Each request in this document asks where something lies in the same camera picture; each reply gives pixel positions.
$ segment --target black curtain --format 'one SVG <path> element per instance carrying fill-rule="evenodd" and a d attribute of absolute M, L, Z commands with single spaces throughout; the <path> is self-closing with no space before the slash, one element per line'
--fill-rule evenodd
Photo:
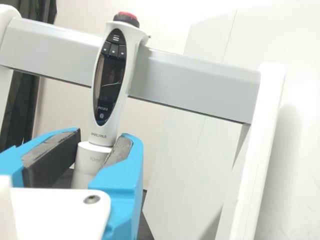
<path fill-rule="evenodd" d="M 57 14 L 56 0 L 0 0 L 15 7 L 23 18 L 53 24 Z M 32 138 L 39 77 L 13 72 L 0 132 L 0 152 L 20 146 Z"/>

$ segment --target screw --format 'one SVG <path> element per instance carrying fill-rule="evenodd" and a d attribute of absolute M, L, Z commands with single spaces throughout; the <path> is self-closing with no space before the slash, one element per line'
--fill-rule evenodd
<path fill-rule="evenodd" d="M 83 200 L 83 202 L 84 202 L 85 204 L 95 204 L 95 203 L 97 203 L 97 202 L 99 202 L 99 201 L 100 201 L 100 197 L 97 196 L 97 195 L 87 196 L 87 197 Z"/>

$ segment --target black rubber pad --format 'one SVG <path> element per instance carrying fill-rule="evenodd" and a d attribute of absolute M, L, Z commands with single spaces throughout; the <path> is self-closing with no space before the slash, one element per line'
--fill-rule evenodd
<path fill-rule="evenodd" d="M 56 134 L 22 157 L 25 187 L 48 188 L 75 162 L 81 133 L 68 131 Z"/>

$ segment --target blue clamp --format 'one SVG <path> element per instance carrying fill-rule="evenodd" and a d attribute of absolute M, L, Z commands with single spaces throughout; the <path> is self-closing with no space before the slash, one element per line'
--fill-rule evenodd
<path fill-rule="evenodd" d="M 50 137 L 76 130 L 67 128 L 49 132 L 0 153 L 0 175 L 10 175 L 14 187 L 23 187 L 22 157 Z M 103 240 L 136 240 L 138 234 L 143 197 L 144 147 L 140 139 L 126 133 L 122 136 L 132 141 L 127 158 L 101 169 L 88 185 L 89 189 L 101 190 L 111 198 L 111 212 Z"/>

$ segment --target red button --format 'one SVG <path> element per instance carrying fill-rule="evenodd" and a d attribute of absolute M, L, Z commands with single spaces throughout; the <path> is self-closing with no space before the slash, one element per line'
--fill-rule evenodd
<path fill-rule="evenodd" d="M 133 19 L 135 20 L 138 20 L 137 17 L 129 12 L 126 12 L 126 11 L 120 11 L 118 12 L 118 15 L 125 15 L 125 16 L 128 16 L 128 17 L 132 17 Z"/>

